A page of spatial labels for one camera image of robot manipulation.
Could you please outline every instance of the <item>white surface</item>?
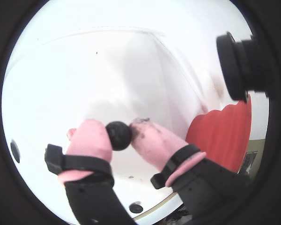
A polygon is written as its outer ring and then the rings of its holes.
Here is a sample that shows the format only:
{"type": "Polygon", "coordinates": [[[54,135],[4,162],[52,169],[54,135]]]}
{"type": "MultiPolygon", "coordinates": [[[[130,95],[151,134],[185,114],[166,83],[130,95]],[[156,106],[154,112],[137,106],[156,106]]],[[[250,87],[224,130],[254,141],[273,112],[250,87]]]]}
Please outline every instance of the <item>white surface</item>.
{"type": "MultiPolygon", "coordinates": [[[[2,94],[7,142],[16,140],[22,157],[16,165],[34,194],[57,216],[77,224],[63,187],[43,159],[48,143],[65,150],[66,131],[84,118],[129,123],[136,116],[151,117],[184,137],[198,112],[191,104],[200,93],[193,85],[196,77],[208,110],[234,103],[215,46],[216,36],[226,31],[235,40],[251,35],[240,12],[227,0],[49,1],[21,34],[2,94]],[[158,39],[146,32],[93,33],[119,29],[145,30],[158,39]],[[175,55],[176,63],[162,45],[175,55]]],[[[256,101],[268,107],[264,96],[252,95],[251,139],[266,133],[267,113],[256,101]]],[[[116,152],[112,167],[114,188],[125,207],[141,198],[146,211],[171,193],[171,189],[153,190],[148,178],[156,171],[133,149],[116,152]],[[131,191],[138,188],[142,193],[131,191]]],[[[169,201],[137,222],[152,224],[176,209],[179,201],[169,201]]]]}
{"type": "MultiPolygon", "coordinates": [[[[18,170],[33,193],[56,215],[77,223],[63,187],[45,166],[44,150],[48,143],[66,150],[67,130],[85,118],[129,124],[137,116],[150,117],[185,138],[193,118],[204,111],[201,93],[192,88],[194,72],[182,71],[155,36],[141,32],[91,32],[22,57],[5,79],[2,111],[6,138],[21,151],[18,170]]],[[[133,202],[140,201],[145,212],[172,193],[153,188],[150,178],[158,171],[132,147],[114,152],[111,166],[114,190],[132,217],[133,202]]]]}

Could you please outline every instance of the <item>black strap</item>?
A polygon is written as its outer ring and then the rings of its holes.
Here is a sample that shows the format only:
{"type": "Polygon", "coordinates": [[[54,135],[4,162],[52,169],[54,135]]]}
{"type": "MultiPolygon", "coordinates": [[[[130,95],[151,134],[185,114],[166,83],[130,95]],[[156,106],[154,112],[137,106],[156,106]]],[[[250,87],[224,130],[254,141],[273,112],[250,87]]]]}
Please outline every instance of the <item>black strap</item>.
{"type": "Polygon", "coordinates": [[[161,189],[165,187],[166,180],[171,176],[173,172],[190,156],[200,152],[200,149],[194,144],[189,144],[179,149],[175,154],[168,160],[167,164],[160,173],[155,174],[151,178],[151,183],[155,189],[161,189]]]}
{"type": "Polygon", "coordinates": [[[106,180],[111,180],[112,187],[114,185],[111,166],[103,159],[89,156],[63,155],[60,146],[48,144],[45,162],[48,170],[56,175],[66,170],[92,171],[96,172],[97,175],[103,175],[106,180]]]}

